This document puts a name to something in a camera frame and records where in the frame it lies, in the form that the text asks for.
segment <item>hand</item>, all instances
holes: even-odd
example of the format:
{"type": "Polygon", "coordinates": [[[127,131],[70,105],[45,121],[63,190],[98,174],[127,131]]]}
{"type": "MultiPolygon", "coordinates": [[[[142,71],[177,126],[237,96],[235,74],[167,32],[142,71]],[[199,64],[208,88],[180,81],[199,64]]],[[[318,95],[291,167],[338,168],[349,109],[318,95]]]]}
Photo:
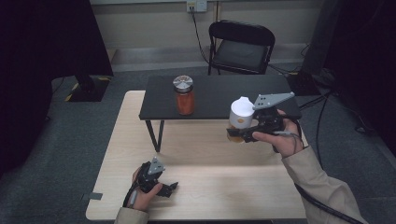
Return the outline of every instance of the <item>hand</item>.
{"type": "MultiPolygon", "coordinates": [[[[139,172],[140,168],[138,168],[133,175],[132,182],[136,179],[137,173],[139,172]]],[[[162,183],[158,183],[154,188],[149,192],[145,193],[140,188],[137,188],[137,195],[136,200],[134,201],[134,209],[145,212],[149,208],[149,202],[154,196],[161,190],[163,187],[162,183]]],[[[127,206],[131,204],[131,198],[128,200],[127,206]]]]}
{"type": "MultiPolygon", "coordinates": [[[[279,114],[284,115],[285,112],[278,110],[279,114]]],[[[295,133],[298,135],[297,125],[289,119],[283,119],[283,124],[285,126],[285,131],[295,133]]],[[[285,135],[271,135],[268,133],[253,133],[253,137],[259,141],[272,144],[279,151],[282,158],[289,157],[301,150],[303,150],[303,145],[298,137],[285,136],[285,135]]]]}

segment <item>silver jar lid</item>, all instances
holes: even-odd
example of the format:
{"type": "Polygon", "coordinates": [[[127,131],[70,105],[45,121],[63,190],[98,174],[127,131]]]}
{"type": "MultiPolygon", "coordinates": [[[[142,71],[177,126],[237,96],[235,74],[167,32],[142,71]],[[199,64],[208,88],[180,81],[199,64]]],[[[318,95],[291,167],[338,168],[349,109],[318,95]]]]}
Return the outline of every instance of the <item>silver jar lid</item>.
{"type": "Polygon", "coordinates": [[[175,91],[185,93],[192,91],[192,78],[188,76],[180,76],[174,79],[175,91]]]}

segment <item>black table leg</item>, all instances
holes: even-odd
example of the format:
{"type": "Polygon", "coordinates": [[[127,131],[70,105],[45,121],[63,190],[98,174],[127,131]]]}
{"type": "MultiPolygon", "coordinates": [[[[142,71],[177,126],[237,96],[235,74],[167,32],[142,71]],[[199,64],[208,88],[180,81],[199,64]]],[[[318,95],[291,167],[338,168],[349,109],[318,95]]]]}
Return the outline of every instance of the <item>black table leg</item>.
{"type": "Polygon", "coordinates": [[[154,149],[157,152],[160,152],[161,150],[161,141],[163,140],[163,124],[164,124],[164,120],[161,120],[160,131],[158,133],[158,142],[157,142],[157,140],[155,139],[154,130],[152,129],[151,120],[146,120],[146,125],[148,126],[148,132],[149,132],[149,136],[151,137],[152,145],[154,145],[154,149]]]}

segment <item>red spice jar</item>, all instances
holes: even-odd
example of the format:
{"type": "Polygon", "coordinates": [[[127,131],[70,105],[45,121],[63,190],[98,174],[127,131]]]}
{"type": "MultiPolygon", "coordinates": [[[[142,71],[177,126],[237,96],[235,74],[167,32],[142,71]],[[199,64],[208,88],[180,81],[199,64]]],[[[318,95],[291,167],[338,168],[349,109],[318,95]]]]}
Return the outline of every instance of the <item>red spice jar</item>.
{"type": "Polygon", "coordinates": [[[192,78],[180,76],[174,79],[177,96],[177,111],[181,115],[190,115],[194,112],[194,92],[192,78]]]}

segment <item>beige sleeve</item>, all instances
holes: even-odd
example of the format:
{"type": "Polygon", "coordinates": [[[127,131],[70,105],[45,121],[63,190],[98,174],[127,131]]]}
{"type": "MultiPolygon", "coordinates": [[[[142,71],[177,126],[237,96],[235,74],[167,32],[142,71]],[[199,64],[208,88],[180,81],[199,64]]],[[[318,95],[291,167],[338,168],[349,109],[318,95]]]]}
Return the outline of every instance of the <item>beige sleeve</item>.
{"type": "Polygon", "coordinates": [[[131,208],[120,208],[114,224],[146,224],[149,214],[131,208]]]}
{"type": "MultiPolygon", "coordinates": [[[[367,223],[359,211],[347,183],[329,177],[321,169],[312,147],[282,160],[291,179],[309,195],[341,213],[367,223]]],[[[309,203],[303,198],[308,223],[347,223],[309,203]]]]}

